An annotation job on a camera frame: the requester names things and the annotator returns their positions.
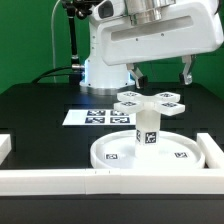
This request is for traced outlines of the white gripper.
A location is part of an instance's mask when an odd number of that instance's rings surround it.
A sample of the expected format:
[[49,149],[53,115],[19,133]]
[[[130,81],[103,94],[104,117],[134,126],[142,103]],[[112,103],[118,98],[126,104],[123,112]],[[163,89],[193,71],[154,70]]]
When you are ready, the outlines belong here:
[[148,84],[137,62],[182,57],[180,83],[192,83],[195,54],[212,52],[224,42],[218,0],[176,0],[154,22],[133,25],[129,17],[103,21],[97,29],[100,54],[108,65],[127,64],[136,87]]

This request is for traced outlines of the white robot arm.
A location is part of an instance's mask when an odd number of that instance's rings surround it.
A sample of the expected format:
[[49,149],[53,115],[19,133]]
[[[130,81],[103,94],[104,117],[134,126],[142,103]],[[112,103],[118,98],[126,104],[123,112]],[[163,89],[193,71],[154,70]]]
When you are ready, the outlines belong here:
[[197,54],[224,42],[218,11],[221,0],[102,0],[89,17],[90,55],[85,61],[84,91],[113,95],[144,87],[137,64],[180,57],[180,80],[192,82]]

